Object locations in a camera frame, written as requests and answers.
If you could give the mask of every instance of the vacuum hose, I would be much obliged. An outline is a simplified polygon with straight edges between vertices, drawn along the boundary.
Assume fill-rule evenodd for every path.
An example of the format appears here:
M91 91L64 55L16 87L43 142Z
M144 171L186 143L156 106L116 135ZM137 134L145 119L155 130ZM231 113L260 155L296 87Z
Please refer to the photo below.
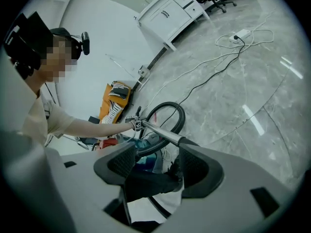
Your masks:
M176 125L172 128L171 132L178 134L181 129L183 128L183 126L185 125L185 121L186 121L186 115L185 115L185 111L181 106L178 106L177 103L174 102L164 102L159 104L157 107L155 107L147 116L146 120L149 121L150 118L152 117L152 115L158 111L159 109L163 108L163 107L174 107L177 108L177 111L179 112L179 119L176 123ZM142 138L144 134L144 130L140 131L140 135L139 138ZM150 154L153 154L155 152L157 152L158 150L164 148L166 145L168 145L170 142L165 140L165 139L160 139L158 142L153 143L147 147L138 149L137 151L137 156L138 157L144 157Z

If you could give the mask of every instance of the beige shirt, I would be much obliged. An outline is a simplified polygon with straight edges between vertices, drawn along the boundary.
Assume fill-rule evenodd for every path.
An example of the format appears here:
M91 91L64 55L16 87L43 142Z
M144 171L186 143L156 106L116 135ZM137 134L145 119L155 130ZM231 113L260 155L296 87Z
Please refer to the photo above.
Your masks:
M51 133L60 138L74 120L74 117L66 114L61 107L52 101L43 104L41 97L39 97L30 109L22 131L25 135L44 145L48 134Z

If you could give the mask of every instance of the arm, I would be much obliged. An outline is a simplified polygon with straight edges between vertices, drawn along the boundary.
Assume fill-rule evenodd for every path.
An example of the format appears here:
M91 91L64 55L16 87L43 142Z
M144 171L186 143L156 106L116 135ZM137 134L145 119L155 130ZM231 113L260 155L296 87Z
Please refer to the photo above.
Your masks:
M133 129L133 124L94 124L88 121L75 119L64 131L65 134L79 137L104 137Z

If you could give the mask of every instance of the floor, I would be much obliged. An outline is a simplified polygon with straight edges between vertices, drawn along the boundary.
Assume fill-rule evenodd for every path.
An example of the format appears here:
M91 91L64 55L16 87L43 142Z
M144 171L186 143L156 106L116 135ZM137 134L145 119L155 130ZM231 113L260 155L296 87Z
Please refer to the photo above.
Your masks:
M186 125L180 135L202 147L240 156L257 163L294 190L304 171L310 166L310 47L295 17L280 0L236 0L237 7L227 5L227 13L214 11L211 21L198 20L176 40L176 52L166 51L152 69L150 80L134 96L133 115L138 106L146 107L156 92L168 81L193 69L202 61L236 51L215 45L225 34L253 29L271 13L260 29L274 32L273 43L250 47L222 74L195 89L182 103ZM255 43L269 41L270 32L256 32ZM245 42L250 43L251 36ZM226 37L221 44L232 46ZM236 55L201 64L193 72L168 84L144 112L165 101L180 102L192 87L222 70ZM173 111L163 109L157 114L161 124ZM174 115L163 127L171 129ZM169 144L174 159L178 149ZM158 195L174 211L176 194ZM129 204L135 211L132 221L150 220L147 201ZM153 218L162 222L157 212Z

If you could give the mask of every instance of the drawer handle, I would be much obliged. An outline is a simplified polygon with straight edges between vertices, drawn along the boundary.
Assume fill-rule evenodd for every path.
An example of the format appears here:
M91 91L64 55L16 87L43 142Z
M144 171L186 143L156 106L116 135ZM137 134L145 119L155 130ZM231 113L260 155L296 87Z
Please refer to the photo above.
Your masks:
M161 12L161 14L163 14L163 15L165 15L166 16L166 18L169 18L163 11Z
M163 12L164 12L168 17L170 16L170 14L167 13L165 10L163 10Z

